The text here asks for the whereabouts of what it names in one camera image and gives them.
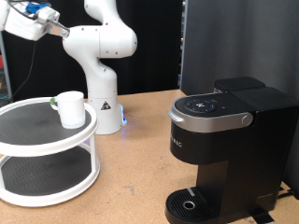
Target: white mug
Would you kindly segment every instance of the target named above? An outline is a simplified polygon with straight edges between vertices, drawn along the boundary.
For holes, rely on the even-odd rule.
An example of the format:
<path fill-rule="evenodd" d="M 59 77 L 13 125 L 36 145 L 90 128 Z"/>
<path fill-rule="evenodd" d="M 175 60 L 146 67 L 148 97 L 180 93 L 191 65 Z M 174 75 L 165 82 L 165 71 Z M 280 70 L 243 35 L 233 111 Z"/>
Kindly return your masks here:
<path fill-rule="evenodd" d="M 84 94 L 80 91 L 66 91 L 50 99 L 50 105 L 58 111 L 66 129 L 76 129 L 85 124 Z"/>

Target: mug handle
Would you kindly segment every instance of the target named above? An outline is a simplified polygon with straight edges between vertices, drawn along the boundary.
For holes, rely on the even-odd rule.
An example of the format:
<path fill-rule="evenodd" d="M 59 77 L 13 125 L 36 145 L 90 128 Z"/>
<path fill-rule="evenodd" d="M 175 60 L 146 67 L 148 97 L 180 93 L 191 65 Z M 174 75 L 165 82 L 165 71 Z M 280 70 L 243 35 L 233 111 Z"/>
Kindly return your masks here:
<path fill-rule="evenodd" d="M 57 107 L 57 105 L 55 105 L 55 102 L 56 102 L 55 97 L 52 97 L 52 98 L 50 99 L 50 106 L 51 106 L 54 110 L 58 110 L 58 107 Z"/>

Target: logo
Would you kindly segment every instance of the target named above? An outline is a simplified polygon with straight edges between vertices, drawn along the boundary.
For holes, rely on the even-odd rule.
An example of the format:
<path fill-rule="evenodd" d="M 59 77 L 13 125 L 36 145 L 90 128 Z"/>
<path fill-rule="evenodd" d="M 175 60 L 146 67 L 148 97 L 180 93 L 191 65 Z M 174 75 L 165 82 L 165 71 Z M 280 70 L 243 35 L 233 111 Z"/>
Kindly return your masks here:
<path fill-rule="evenodd" d="M 174 137 L 172 136 L 172 134 L 170 134 L 170 140 L 171 140 L 174 144 L 176 144 L 178 147 L 181 147 L 181 142 L 179 142 L 176 138 L 174 138 Z"/>
<path fill-rule="evenodd" d="M 101 110 L 108 110 L 111 109 L 110 105 L 105 101 Z"/>

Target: coffee maker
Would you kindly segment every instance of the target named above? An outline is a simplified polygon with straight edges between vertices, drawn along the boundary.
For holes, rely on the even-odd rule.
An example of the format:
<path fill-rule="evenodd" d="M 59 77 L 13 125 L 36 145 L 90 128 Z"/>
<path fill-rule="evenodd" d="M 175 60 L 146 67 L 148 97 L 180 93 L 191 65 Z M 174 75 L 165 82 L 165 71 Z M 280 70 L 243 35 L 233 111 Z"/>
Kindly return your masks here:
<path fill-rule="evenodd" d="M 297 100 L 252 77 L 218 80 L 214 93 L 177 99 L 168 112 L 170 150 L 198 165 L 198 174 L 195 187 L 168 196 L 168 221 L 266 217 L 275 208 L 298 112 Z"/>

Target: coffee maker lid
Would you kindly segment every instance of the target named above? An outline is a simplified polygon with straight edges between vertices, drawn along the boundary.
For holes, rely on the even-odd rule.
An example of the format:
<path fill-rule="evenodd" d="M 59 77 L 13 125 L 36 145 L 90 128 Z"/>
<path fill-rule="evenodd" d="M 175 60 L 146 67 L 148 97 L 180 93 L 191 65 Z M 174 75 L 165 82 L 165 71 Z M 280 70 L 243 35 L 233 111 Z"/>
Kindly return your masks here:
<path fill-rule="evenodd" d="M 248 127 L 255 108 L 230 92 L 185 96 L 177 99 L 168 115 L 181 129 L 215 133 Z"/>

